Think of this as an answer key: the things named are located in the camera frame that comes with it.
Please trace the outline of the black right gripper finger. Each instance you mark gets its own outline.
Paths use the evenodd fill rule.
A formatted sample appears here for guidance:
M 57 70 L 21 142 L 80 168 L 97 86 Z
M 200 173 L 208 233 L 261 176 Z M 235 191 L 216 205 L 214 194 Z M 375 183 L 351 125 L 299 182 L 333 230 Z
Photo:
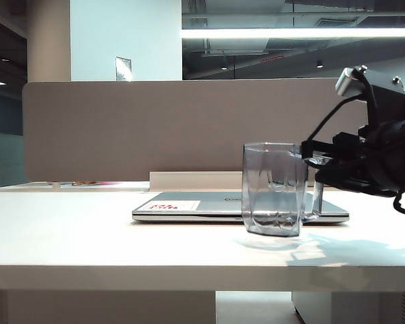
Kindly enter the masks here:
M 344 183 L 344 170 L 321 168 L 316 172 L 315 180 L 325 185 L 342 185 Z
M 302 157 L 313 157 L 314 154 L 335 154 L 334 144 L 318 140 L 305 140 L 302 142 Z

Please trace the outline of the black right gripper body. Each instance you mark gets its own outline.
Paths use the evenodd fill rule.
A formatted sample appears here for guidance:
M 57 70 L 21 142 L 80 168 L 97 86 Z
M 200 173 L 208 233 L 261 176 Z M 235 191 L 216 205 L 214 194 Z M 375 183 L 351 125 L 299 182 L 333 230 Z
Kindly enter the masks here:
M 333 137 L 333 187 L 395 197 L 405 192 L 405 119 Z

